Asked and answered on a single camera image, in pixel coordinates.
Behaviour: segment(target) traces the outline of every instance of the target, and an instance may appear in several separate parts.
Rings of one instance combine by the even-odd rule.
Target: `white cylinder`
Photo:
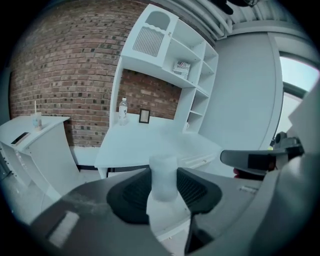
[[[36,112],[32,115],[32,123],[36,131],[41,131],[42,129],[41,112]]]
[[[154,155],[149,158],[151,169],[151,194],[154,200],[170,202],[177,198],[177,157]]]

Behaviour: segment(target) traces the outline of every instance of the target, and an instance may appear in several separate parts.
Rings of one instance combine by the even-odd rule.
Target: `brick wall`
[[[127,0],[64,2],[42,14],[17,44],[10,66],[10,115],[68,116],[69,145],[100,146],[109,127],[113,78],[123,45],[147,5]],[[119,97],[129,113],[175,115],[181,90],[136,72],[123,73]]]
[[[124,69],[117,106],[126,97],[128,113],[150,110],[152,117],[174,119],[181,88],[155,77]]]

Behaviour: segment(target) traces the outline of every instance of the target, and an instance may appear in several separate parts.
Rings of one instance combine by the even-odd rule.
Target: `desk leg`
[[[98,167],[98,171],[101,179],[105,179],[107,177],[108,168]]]

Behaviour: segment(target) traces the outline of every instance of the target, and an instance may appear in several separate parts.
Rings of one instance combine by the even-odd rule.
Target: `white counter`
[[[16,179],[25,186],[33,181],[55,200],[82,184],[64,130],[68,119],[42,116],[41,131],[34,129],[30,115],[0,126],[0,151]],[[30,134],[11,144],[25,132]]]

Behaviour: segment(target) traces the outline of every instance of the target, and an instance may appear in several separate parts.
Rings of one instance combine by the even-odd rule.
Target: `window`
[[[280,57],[282,81],[310,92],[319,79],[319,71],[300,61]]]
[[[288,86],[298,87],[309,92],[320,77],[320,72],[317,69],[305,63],[287,57],[280,57],[280,61],[284,95],[281,116],[275,135],[279,132],[286,133],[289,130],[292,126],[289,115],[302,101],[301,98],[288,93],[289,90],[286,90],[286,83],[289,84]]]

